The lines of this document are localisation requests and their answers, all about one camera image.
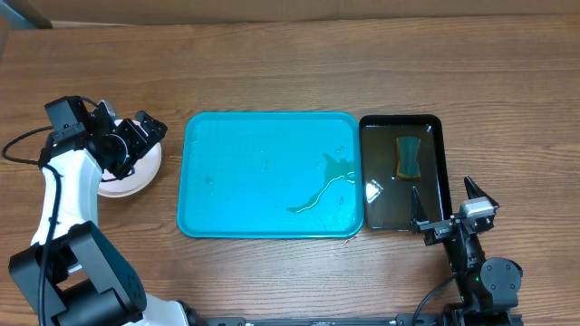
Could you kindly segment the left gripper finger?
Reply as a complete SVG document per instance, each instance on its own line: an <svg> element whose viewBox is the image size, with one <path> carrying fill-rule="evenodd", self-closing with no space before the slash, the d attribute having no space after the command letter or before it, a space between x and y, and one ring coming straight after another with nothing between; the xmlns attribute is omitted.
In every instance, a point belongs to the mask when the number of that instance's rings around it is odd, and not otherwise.
<svg viewBox="0 0 580 326"><path fill-rule="evenodd" d="M105 136L112 134L116 130L117 112L108 101L99 101L91 112L90 117L93 136Z"/></svg>
<svg viewBox="0 0 580 326"><path fill-rule="evenodd" d="M155 120L144 110L137 112L136 119L146 134L145 140L151 146L155 146L164 139L168 127L163 122Z"/></svg>

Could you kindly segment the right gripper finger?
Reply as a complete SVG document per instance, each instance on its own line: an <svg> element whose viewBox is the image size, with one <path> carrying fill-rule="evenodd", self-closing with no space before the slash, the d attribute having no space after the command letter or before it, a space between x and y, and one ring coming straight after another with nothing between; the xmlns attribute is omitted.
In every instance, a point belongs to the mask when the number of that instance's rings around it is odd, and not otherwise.
<svg viewBox="0 0 580 326"><path fill-rule="evenodd" d="M489 201L495 210L499 209L499 203L491 196L489 196L484 190L482 190L470 176L464 177L464 185L468 199L484 197Z"/></svg>
<svg viewBox="0 0 580 326"><path fill-rule="evenodd" d="M413 187L411 191L411 231L414 234L421 233L421 228L428 223L429 219L421 203L418 189Z"/></svg>

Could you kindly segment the white plate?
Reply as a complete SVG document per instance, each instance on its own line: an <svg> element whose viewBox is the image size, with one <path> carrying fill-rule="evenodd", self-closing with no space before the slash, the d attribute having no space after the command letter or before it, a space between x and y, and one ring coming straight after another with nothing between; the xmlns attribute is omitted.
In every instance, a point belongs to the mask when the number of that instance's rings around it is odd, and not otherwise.
<svg viewBox="0 0 580 326"><path fill-rule="evenodd" d="M144 189L156 177L162 161L160 143L150 149L135 164L135 173L122 180L110 180L111 174L101 169L99 194L104 197L127 197Z"/></svg>

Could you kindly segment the green yellow sponge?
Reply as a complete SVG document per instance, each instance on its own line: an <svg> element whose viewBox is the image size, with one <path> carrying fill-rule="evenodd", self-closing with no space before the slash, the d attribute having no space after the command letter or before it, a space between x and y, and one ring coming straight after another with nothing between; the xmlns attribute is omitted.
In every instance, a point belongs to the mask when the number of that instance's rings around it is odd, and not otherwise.
<svg viewBox="0 0 580 326"><path fill-rule="evenodd" d="M395 177L403 180L420 179L418 156L421 151L421 140L413 136L398 137L395 140L395 150Z"/></svg>

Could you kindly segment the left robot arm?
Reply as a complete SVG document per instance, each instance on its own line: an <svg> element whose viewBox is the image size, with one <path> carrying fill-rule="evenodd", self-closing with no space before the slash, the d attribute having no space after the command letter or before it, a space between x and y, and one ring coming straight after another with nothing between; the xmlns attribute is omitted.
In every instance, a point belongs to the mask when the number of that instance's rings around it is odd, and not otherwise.
<svg viewBox="0 0 580 326"><path fill-rule="evenodd" d="M135 270L98 227L102 175L122 180L167 127L145 111L117 120L106 101L65 96L46 104L51 122L40 157L43 212L29 248L9 274L42 325L200 325L181 301L145 292Z"/></svg>

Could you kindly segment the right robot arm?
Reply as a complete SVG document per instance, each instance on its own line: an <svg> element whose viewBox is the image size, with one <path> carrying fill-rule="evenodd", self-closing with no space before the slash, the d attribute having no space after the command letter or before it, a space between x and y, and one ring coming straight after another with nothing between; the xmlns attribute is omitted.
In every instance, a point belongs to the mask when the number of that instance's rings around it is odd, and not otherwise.
<svg viewBox="0 0 580 326"><path fill-rule="evenodd" d="M522 326L523 317L514 314L523 269L503 257L487 258L479 235L494 227L499 204L473 179L464 177L468 199L446 220L430 222L419 192L411 191L411 231L424 235L425 245L442 244L452 270L419 303L411 325ZM460 302L448 303L440 314L424 314L426 303L449 283L459 290Z"/></svg>

